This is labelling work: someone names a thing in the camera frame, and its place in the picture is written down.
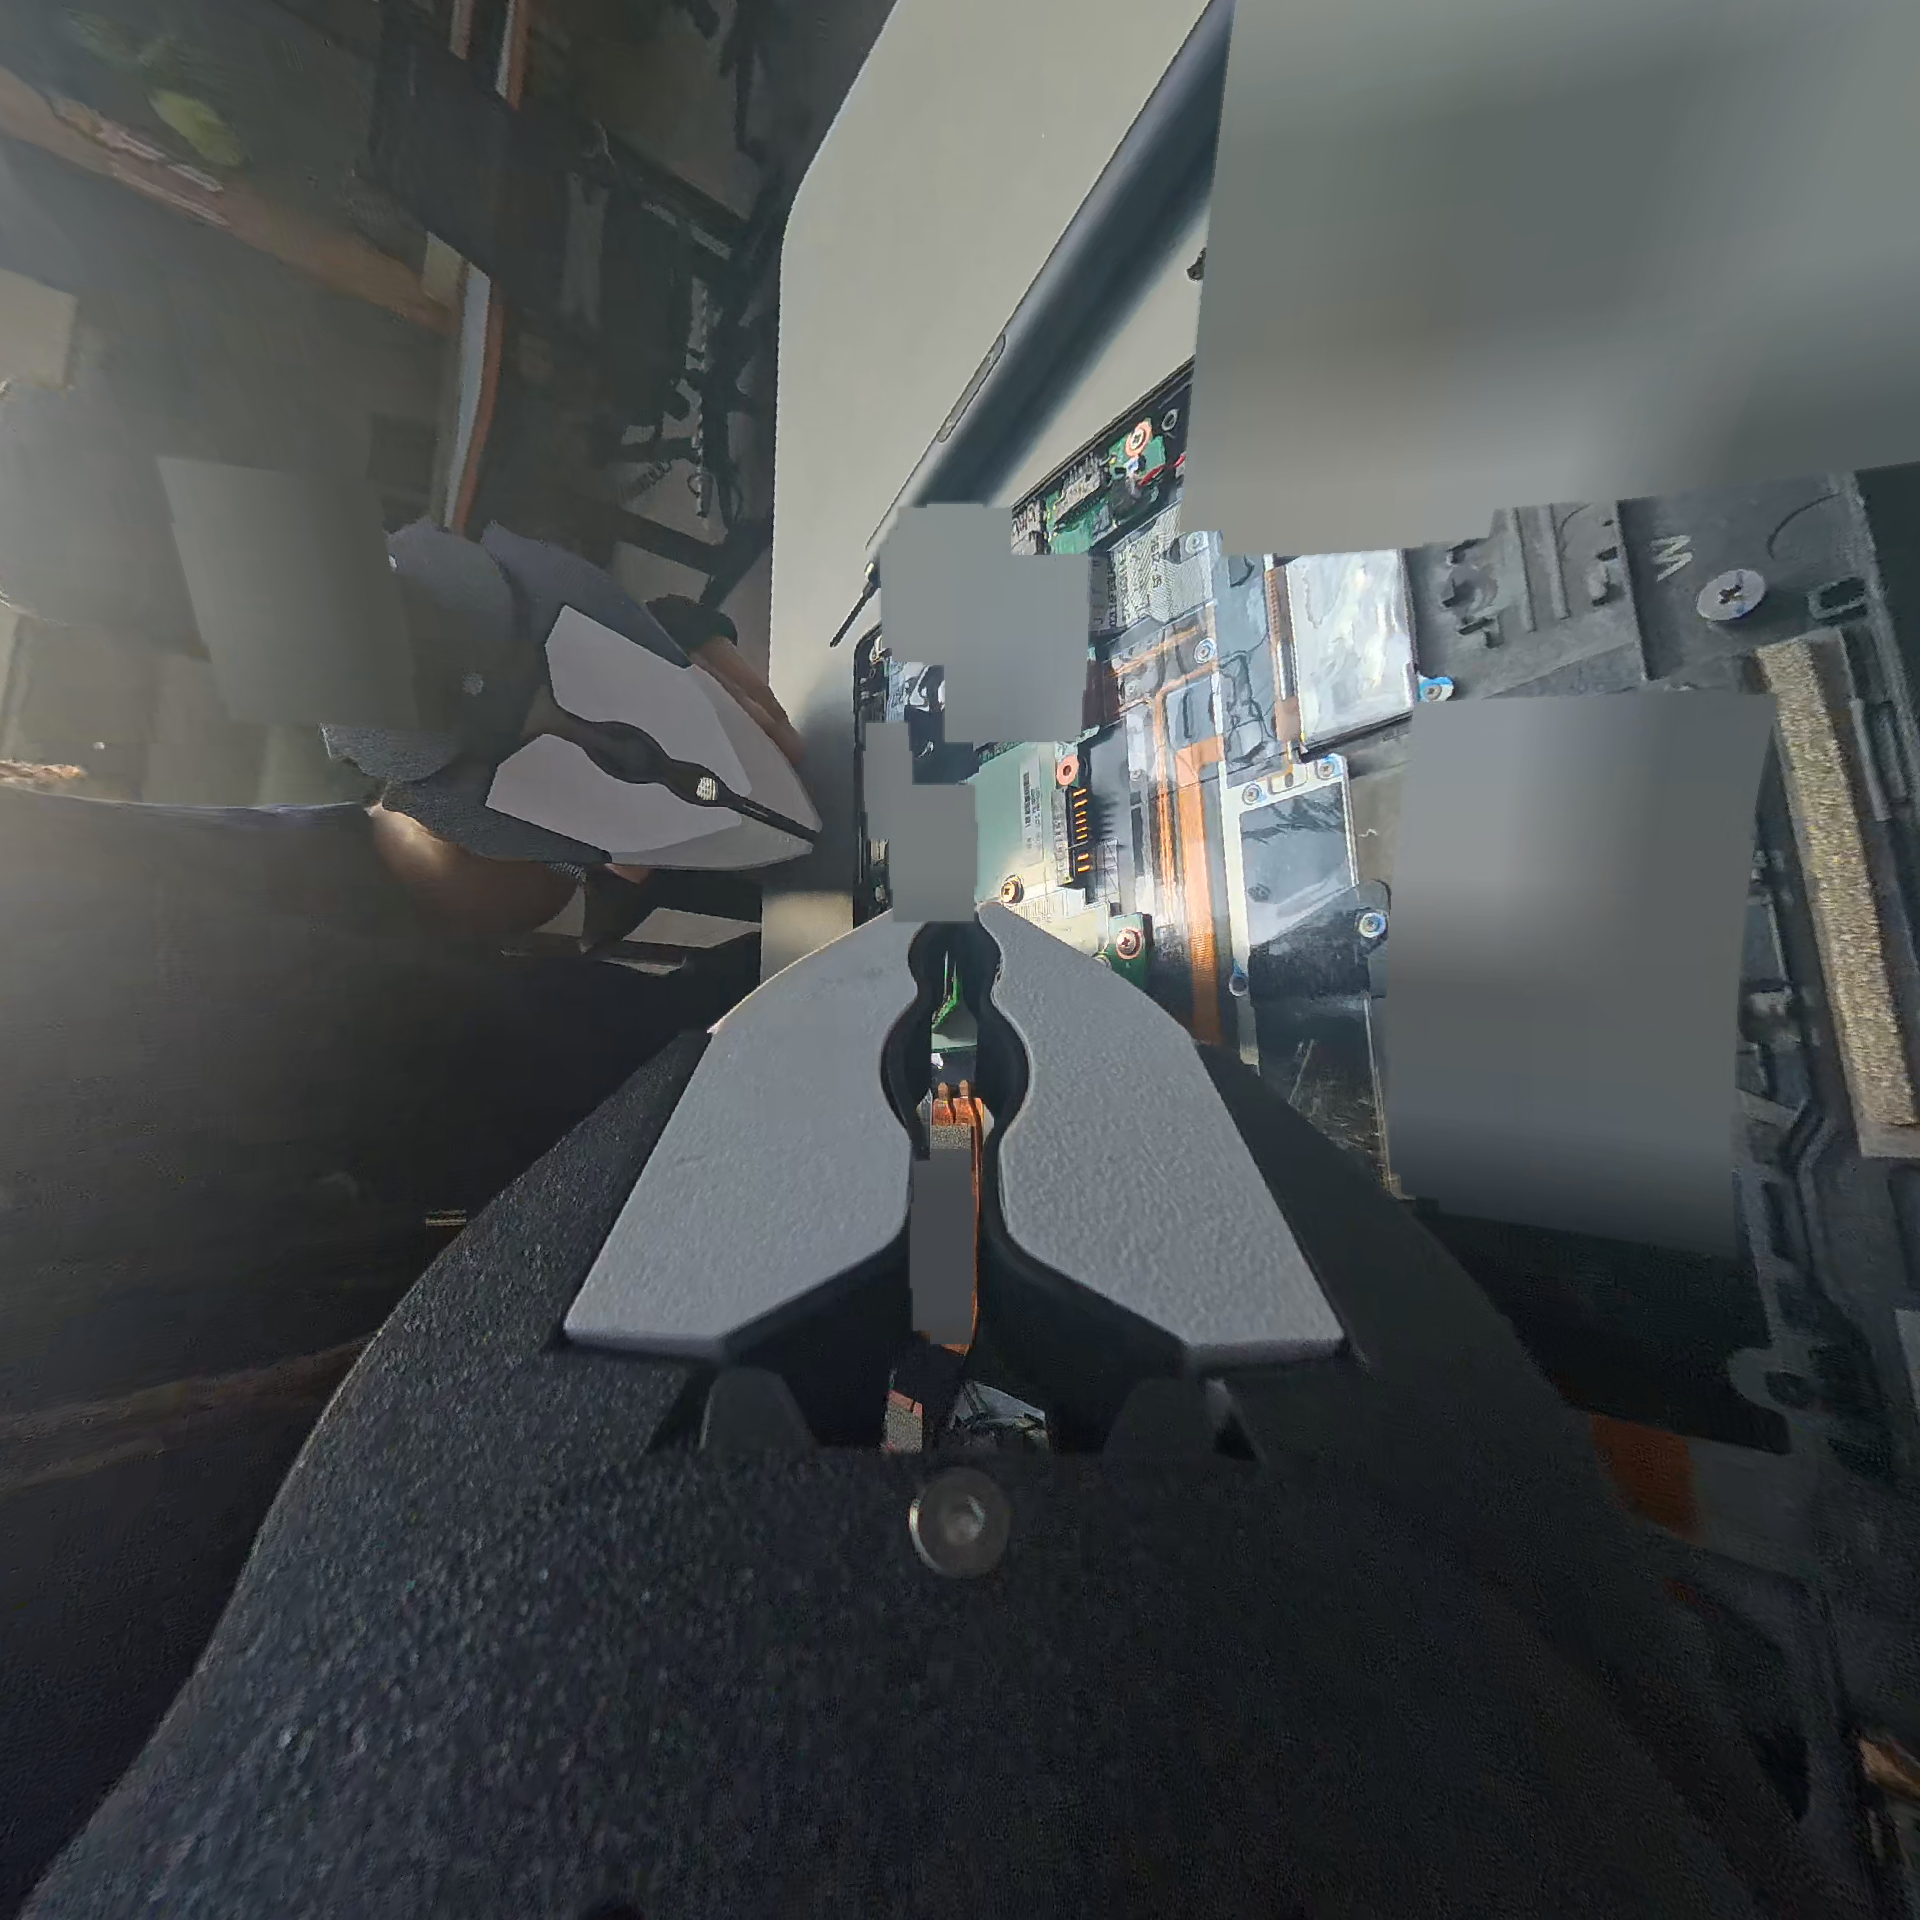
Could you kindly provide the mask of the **person's left hand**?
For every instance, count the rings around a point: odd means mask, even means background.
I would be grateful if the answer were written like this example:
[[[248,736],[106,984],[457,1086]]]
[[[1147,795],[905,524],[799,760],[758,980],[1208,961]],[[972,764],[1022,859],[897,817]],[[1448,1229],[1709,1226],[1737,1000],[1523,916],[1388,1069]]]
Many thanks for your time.
[[[804,736],[732,639],[707,637],[688,659],[728,690],[792,768],[804,766]],[[541,863],[475,854],[385,803],[367,807],[365,818],[372,848],[385,873],[416,902],[474,938],[511,941],[533,934],[561,916],[584,889],[580,879]]]

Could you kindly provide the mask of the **black laptop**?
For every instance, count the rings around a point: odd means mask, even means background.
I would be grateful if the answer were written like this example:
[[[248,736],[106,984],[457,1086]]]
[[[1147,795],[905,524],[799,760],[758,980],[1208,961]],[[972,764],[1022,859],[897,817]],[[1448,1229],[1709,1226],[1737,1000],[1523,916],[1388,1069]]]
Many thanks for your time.
[[[1691,1552],[1915,1656],[1915,5],[1147,5],[1164,74],[872,540],[960,889],[1380,1180]]]

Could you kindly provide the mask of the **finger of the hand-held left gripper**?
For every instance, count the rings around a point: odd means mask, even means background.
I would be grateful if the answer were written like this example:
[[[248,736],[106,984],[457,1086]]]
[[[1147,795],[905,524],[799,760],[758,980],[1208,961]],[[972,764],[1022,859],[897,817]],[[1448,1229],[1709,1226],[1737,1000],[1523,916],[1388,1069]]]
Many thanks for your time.
[[[817,821],[793,766],[704,668],[573,607],[558,612],[541,654],[541,736],[584,756],[633,821]]]
[[[619,781],[570,740],[539,735],[491,773],[488,807],[614,867],[750,873],[802,859],[810,843],[732,807],[696,807],[657,782]]]

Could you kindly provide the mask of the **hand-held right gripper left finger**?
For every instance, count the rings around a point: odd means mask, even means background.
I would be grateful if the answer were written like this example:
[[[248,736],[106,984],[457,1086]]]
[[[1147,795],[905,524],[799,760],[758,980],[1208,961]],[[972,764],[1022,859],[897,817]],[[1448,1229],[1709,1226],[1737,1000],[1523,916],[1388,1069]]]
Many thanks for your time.
[[[778,1376],[823,1445],[875,1445],[909,1341],[911,1145],[886,1050],[918,922],[878,916],[707,1032],[564,1318],[570,1345]]]

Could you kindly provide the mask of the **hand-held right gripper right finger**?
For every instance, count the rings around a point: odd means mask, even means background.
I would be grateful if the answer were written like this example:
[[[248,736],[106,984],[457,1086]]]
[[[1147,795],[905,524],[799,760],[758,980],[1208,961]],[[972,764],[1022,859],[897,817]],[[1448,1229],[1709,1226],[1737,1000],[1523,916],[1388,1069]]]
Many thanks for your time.
[[[975,913],[994,1116],[979,1309],[1077,1442],[1143,1380],[1320,1362],[1343,1327],[1191,1037],[1006,906]]]

